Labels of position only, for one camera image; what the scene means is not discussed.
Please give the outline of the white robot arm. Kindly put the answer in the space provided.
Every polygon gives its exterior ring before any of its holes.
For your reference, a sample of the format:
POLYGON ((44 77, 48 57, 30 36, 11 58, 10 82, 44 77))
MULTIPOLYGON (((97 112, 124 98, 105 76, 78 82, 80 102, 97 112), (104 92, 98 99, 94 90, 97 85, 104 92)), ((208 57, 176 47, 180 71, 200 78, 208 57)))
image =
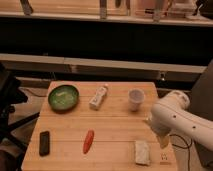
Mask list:
POLYGON ((151 107, 151 130, 159 137, 165 137, 171 129, 179 130, 213 151, 213 139, 210 139, 213 121, 188 112, 189 105, 190 99, 183 91, 169 92, 151 107))

